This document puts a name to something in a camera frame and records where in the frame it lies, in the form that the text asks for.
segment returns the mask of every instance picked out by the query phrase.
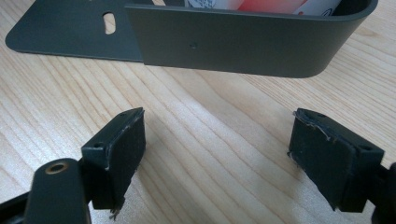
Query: black plastic part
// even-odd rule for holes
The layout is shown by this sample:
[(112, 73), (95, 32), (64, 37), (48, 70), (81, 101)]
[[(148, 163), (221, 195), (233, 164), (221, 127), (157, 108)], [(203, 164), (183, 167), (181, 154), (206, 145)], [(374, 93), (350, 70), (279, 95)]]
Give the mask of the black plastic part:
[(22, 224), (29, 192), (0, 204), (1, 224)]
[(118, 114), (81, 148), (87, 199), (95, 209), (121, 210), (146, 149), (143, 114), (143, 108)]
[(332, 17), (136, 4), (126, 9), (145, 64), (312, 77), (377, 5), (343, 2)]
[(382, 167), (372, 189), (373, 193), (369, 198), (376, 206), (372, 223), (396, 223), (396, 163), (393, 163), (389, 170)]
[(299, 108), (289, 155), (332, 209), (362, 212), (382, 169), (384, 150), (322, 114)]
[[(6, 43), (28, 53), (312, 77), (326, 68), (377, 0), (343, 0), (332, 17), (181, 7), (184, 0), (165, 4), (36, 0)], [(107, 12), (116, 20), (112, 35), (105, 34)]]
[(91, 223), (77, 161), (51, 161), (35, 171), (23, 223)]

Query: black mount arm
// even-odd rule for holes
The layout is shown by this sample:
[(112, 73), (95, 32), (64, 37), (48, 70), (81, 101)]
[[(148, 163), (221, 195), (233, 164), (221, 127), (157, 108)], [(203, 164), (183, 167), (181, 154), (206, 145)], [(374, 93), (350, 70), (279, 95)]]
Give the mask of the black mount arm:
[(80, 161), (38, 168), (29, 193), (0, 205), (0, 223), (91, 223), (90, 201), (115, 218), (146, 148), (143, 114), (143, 108), (118, 114), (82, 147)]
[(383, 167), (381, 148), (322, 114), (299, 108), (289, 156), (332, 209), (362, 212), (370, 200), (376, 206), (373, 223), (396, 223), (396, 163)]

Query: wood grain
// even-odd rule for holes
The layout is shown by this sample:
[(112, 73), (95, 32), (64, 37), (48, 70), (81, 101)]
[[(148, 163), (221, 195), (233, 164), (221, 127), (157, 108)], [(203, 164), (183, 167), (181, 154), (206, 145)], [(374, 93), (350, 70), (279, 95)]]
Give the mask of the wood grain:
[[(5, 38), (32, 3), (0, 2), (0, 203), (143, 106), (147, 153), (116, 223), (370, 223), (370, 203), (363, 214), (334, 212), (286, 152), (292, 111), (303, 107), (385, 149), (385, 166), (396, 161), (394, 1), (380, 1), (306, 79), (17, 53)], [(91, 212), (93, 223), (113, 223)]]

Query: dark gray metal bracket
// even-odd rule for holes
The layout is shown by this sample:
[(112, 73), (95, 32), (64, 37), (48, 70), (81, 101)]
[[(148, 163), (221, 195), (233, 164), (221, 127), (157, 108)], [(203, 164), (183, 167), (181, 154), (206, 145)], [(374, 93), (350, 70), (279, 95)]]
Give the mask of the dark gray metal bracket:
[[(332, 17), (167, 7), (149, 0), (36, 0), (9, 32), (20, 52), (149, 65), (312, 77), (323, 71), (377, 0), (343, 0)], [(105, 34), (113, 13), (116, 32)]]
[[(142, 62), (124, 5), (128, 0), (36, 0), (6, 38), (19, 52)], [(116, 32), (105, 33), (113, 13)]]

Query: screw hole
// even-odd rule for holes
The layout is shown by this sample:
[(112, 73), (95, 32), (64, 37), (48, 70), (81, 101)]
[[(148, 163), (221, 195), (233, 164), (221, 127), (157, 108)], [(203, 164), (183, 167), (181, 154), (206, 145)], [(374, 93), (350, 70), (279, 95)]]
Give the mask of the screw hole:
[(198, 48), (198, 44), (195, 43), (195, 42), (190, 43), (190, 48), (191, 48), (191, 49), (197, 49), (197, 48)]
[(60, 161), (52, 164), (46, 169), (46, 174), (47, 175), (56, 175), (59, 174), (60, 172), (64, 171), (67, 169), (68, 165), (66, 162)]

